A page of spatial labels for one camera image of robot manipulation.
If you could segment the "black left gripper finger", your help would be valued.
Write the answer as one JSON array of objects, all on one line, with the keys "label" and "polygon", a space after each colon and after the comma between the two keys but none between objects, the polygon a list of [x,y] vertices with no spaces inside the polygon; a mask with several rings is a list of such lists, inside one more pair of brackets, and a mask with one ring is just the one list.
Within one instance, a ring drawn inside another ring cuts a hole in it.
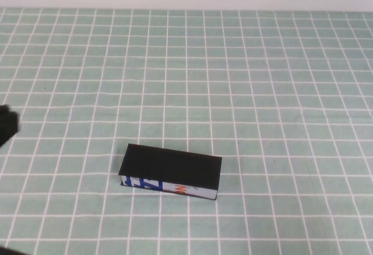
[{"label": "black left gripper finger", "polygon": [[0,147],[19,131],[19,114],[8,105],[1,105],[0,111]]}]

